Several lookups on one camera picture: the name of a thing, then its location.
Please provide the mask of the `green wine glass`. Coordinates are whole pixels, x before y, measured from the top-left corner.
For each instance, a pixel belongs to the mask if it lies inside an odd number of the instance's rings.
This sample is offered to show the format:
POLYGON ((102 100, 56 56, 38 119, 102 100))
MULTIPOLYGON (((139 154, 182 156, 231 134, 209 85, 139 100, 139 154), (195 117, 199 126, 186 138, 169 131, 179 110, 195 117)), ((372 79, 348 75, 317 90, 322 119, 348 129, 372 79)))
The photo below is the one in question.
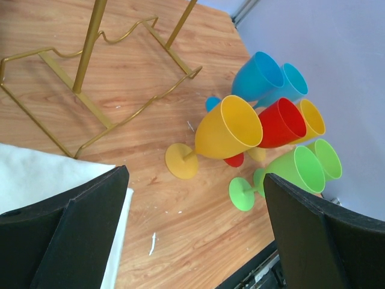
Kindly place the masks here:
POLYGON ((342 165, 338 154, 333 146, 326 140, 320 138, 306 145, 320 161, 325 175, 325 183, 342 176, 342 165))
POLYGON ((265 197, 263 182, 269 173, 274 173, 312 194, 320 194, 325 189, 325 175, 320 161, 308 147, 298 146, 276 158, 265 168, 256 169, 253 173, 253 185, 245 178, 233 178, 229 184, 229 197, 233 205, 240 211, 251 210, 255 202, 255 192, 265 197))

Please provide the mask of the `light blue wine glass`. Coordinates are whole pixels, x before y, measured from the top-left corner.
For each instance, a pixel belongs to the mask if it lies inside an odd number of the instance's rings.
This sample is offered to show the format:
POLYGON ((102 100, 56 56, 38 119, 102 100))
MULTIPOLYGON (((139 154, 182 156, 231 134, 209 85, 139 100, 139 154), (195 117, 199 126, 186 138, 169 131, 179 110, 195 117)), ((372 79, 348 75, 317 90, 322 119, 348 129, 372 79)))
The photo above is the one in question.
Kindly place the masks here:
POLYGON ((284 80, 283 86, 267 94, 259 100, 253 108, 269 107, 280 98, 287 98, 294 102, 308 94, 309 89, 307 82, 295 66, 290 63, 285 63, 280 69, 284 80))

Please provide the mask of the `folded beige cloth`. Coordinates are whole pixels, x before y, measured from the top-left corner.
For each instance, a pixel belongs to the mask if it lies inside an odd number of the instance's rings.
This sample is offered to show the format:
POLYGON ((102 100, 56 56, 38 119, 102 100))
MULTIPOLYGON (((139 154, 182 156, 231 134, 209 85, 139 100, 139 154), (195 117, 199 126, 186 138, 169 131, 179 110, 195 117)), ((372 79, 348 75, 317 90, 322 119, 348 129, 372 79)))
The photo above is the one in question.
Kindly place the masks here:
MULTIPOLYGON (((1 145, 1 214, 55 196, 119 166, 1 145)), ((126 197, 100 288, 114 288, 133 190, 126 197)))

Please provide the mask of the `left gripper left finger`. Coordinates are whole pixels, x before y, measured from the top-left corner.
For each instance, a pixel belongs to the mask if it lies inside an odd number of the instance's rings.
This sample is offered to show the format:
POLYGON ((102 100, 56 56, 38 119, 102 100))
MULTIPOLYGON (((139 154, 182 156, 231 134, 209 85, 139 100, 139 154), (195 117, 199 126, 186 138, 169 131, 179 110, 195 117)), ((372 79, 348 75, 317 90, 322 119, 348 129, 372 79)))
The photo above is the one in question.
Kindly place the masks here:
POLYGON ((100 288, 128 181, 119 166, 1 214, 1 288, 100 288))

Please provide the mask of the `yellow wine glass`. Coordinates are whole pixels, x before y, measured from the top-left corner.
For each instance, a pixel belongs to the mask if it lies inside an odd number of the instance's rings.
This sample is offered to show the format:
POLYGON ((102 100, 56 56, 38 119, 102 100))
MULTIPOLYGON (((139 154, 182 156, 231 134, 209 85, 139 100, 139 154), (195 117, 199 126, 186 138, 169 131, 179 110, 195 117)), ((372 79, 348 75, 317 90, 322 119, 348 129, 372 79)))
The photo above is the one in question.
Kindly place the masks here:
POLYGON ((302 113, 307 133, 304 137, 286 145, 297 145, 325 134, 325 122, 318 108, 308 99, 302 99, 295 104, 302 113))

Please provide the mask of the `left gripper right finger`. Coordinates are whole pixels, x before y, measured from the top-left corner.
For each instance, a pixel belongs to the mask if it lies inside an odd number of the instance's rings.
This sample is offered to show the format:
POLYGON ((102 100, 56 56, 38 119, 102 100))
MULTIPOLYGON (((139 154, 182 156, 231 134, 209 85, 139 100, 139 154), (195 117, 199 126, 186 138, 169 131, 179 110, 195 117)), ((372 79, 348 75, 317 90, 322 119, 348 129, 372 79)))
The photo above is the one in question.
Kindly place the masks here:
POLYGON ((384 288, 384 222, 269 173, 264 190, 289 288, 384 288))

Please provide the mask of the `red wine glass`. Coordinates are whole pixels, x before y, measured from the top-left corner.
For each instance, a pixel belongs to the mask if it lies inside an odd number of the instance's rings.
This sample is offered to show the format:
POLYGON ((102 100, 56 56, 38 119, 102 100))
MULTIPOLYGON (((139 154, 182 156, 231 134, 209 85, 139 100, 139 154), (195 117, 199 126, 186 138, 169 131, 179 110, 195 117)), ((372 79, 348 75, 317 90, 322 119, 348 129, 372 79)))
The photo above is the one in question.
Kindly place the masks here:
POLYGON ((255 161, 263 161, 266 150, 287 145, 307 133, 305 119, 298 107, 287 98, 280 98, 259 114, 263 138, 247 151, 255 161))

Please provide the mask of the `orange wine glass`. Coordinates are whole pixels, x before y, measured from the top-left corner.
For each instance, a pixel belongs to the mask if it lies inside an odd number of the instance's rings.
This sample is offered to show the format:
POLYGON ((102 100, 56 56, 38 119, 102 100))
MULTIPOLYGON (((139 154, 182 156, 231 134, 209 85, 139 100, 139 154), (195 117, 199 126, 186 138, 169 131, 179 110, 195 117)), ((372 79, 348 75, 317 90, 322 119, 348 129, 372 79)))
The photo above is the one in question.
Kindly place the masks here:
POLYGON ((236 95, 228 95, 199 123, 194 147, 170 145, 165 164, 180 179, 193 178, 199 169, 198 156, 223 160, 254 148, 263 139, 262 122, 253 107, 236 95))

